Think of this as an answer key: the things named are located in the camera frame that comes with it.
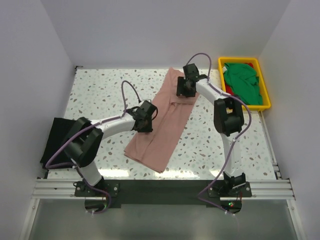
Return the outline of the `pink t shirt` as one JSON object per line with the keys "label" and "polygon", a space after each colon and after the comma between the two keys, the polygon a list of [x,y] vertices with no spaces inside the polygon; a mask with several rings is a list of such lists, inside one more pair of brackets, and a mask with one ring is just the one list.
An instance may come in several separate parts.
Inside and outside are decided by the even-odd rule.
{"label": "pink t shirt", "polygon": [[158,115],[152,121],[153,131],[136,133],[124,149],[126,157],[158,173],[166,169],[199,96],[177,96],[178,77],[183,75],[169,68],[152,100],[158,108]]}

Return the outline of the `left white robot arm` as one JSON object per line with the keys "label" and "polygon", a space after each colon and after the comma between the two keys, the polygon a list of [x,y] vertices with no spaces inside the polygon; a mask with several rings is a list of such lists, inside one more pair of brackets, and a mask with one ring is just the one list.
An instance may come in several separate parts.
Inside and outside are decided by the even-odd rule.
{"label": "left white robot arm", "polygon": [[153,131],[152,122],[158,113],[158,108],[145,100],[140,105],[125,110],[124,115],[100,120],[81,117],[65,136],[63,152],[86,184],[100,192],[106,191],[104,178],[94,162],[102,140],[122,132],[150,133]]}

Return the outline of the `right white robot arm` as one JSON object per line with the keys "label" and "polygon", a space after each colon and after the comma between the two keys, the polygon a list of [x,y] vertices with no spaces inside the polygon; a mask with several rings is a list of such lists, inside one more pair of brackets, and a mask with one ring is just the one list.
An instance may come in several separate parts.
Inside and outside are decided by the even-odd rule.
{"label": "right white robot arm", "polygon": [[225,156],[222,168],[223,181],[212,184],[212,188],[218,193],[227,194],[244,187],[246,175],[242,169],[238,144],[245,123],[241,102],[210,83],[209,77],[200,74],[194,63],[185,65],[183,72],[184,77],[177,78],[176,95],[191,98],[198,93],[212,103],[214,127],[222,139]]}

